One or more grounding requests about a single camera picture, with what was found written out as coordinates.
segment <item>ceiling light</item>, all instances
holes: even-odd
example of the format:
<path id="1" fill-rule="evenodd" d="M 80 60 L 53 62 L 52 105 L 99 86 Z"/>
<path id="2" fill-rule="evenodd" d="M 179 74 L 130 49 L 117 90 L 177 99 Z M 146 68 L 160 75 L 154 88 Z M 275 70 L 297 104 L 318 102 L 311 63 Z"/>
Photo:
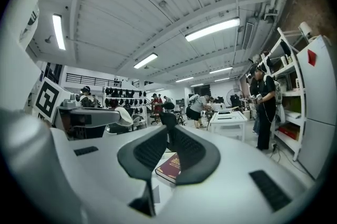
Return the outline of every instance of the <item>ceiling light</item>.
<path id="1" fill-rule="evenodd" d="M 215 33 L 220 30 L 224 30 L 227 28 L 235 27 L 240 25 L 240 18 L 235 18 L 226 22 L 221 22 L 213 25 L 209 25 L 204 27 L 198 31 L 185 35 L 187 41 L 196 40 L 199 37 L 206 36 L 212 33 Z"/>
<path id="2" fill-rule="evenodd" d="M 223 78 L 223 79 L 220 79 L 220 80 L 215 80 L 215 82 L 224 81 L 224 80 L 229 80 L 229 78 Z"/>
<path id="3" fill-rule="evenodd" d="M 231 70 L 233 67 L 226 67 L 225 69 L 221 69 L 221 70 L 215 70 L 215 71 L 211 71 L 210 74 L 216 73 L 216 72 L 220 72 L 220 71 L 225 71 L 225 70 Z"/>
<path id="4" fill-rule="evenodd" d="M 65 50 L 63 32 L 62 32 L 62 17 L 60 15 L 53 15 L 54 31 L 57 39 L 58 47 Z"/>
<path id="5" fill-rule="evenodd" d="M 135 69 L 139 69 L 143 65 L 146 65 L 147 63 L 151 62 L 152 60 L 156 59 L 158 55 L 155 53 L 150 54 L 147 58 L 141 60 L 138 64 L 134 66 Z"/>
<path id="6" fill-rule="evenodd" d="M 190 80 L 190 79 L 193 79 L 194 77 L 189 77 L 189 78 L 185 78 L 185 79 L 182 79 L 182 80 L 178 80 L 178 81 L 175 81 L 176 83 L 180 83 L 180 82 L 183 82 L 183 81 L 187 81 L 187 80 Z"/>

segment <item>red book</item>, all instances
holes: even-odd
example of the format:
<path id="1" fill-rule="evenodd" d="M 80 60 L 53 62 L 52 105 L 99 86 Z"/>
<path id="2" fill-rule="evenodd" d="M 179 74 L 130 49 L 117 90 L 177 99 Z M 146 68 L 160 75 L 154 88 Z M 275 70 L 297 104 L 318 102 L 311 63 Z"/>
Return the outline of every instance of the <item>red book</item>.
<path id="1" fill-rule="evenodd" d="M 160 177 L 175 183 L 176 177 L 180 174 L 180 162 L 178 154 L 174 154 L 168 160 L 166 160 L 162 165 L 160 165 L 156 170 L 156 174 Z"/>

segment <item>refrigerator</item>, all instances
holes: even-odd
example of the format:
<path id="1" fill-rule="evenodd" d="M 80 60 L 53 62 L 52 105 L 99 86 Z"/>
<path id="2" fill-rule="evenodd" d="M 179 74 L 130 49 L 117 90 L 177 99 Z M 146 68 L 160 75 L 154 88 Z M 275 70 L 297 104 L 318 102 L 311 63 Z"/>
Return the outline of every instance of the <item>refrigerator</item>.
<path id="1" fill-rule="evenodd" d="M 337 51 L 318 36 L 297 54 L 305 87 L 306 122 L 299 162 L 317 179 L 336 133 Z"/>

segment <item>white ceiling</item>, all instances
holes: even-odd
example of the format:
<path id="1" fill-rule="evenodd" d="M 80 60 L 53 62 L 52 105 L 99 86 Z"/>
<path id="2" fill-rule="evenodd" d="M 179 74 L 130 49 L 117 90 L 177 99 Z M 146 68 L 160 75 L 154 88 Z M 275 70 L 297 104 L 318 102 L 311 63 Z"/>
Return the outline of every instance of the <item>white ceiling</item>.
<path id="1" fill-rule="evenodd" d="M 271 0 L 40 0 L 40 18 L 30 48 L 38 59 L 153 82 L 172 83 L 194 76 L 237 79 L 247 68 L 272 24 L 258 17 Z M 52 14 L 61 14 L 66 51 L 58 49 Z M 240 17 L 240 27 L 188 42 L 184 35 Z M 254 23 L 251 48 L 242 49 L 246 22 Z M 49 36 L 51 43 L 45 42 Z M 133 66 L 150 53 L 148 69 Z M 209 75 L 210 70 L 233 70 Z"/>

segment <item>box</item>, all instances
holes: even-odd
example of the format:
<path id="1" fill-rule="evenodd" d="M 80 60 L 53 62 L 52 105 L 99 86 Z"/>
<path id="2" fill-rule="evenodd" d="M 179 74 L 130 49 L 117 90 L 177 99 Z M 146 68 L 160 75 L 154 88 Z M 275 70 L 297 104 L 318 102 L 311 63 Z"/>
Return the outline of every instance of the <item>box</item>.
<path id="1" fill-rule="evenodd" d="M 300 136 L 300 127 L 294 124 L 285 124 L 279 127 L 279 131 L 289 136 L 290 138 L 298 141 Z"/>

